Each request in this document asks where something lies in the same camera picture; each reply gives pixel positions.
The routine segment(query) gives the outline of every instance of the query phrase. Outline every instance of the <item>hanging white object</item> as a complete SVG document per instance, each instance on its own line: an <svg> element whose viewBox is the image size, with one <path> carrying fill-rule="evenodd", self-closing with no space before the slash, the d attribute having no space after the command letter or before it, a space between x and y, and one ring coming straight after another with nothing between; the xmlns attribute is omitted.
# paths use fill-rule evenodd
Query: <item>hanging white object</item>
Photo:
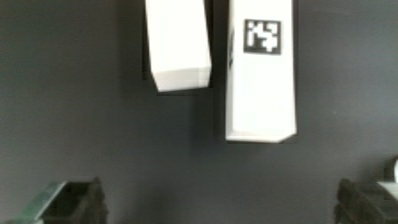
<svg viewBox="0 0 398 224"><path fill-rule="evenodd" d="M293 0L231 0L226 139L297 134Z"/></svg>
<svg viewBox="0 0 398 224"><path fill-rule="evenodd" d="M208 87L210 42L203 0L146 0L151 73L158 91Z"/></svg>
<svg viewBox="0 0 398 224"><path fill-rule="evenodd" d="M379 185L384 187L386 191L389 192L391 196L398 200L398 183L397 182L377 182Z"/></svg>

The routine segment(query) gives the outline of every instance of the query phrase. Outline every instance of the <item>dark gray wall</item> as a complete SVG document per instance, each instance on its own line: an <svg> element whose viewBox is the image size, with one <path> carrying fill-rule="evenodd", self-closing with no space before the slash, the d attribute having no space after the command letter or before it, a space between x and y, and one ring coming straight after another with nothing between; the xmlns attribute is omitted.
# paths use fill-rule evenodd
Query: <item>dark gray wall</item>
<svg viewBox="0 0 398 224"><path fill-rule="evenodd" d="M224 141L226 18L214 87L142 80L142 2L0 1L0 220L52 180L100 176L110 223L333 223L341 177L398 146L398 2L299 1L290 144Z"/></svg>

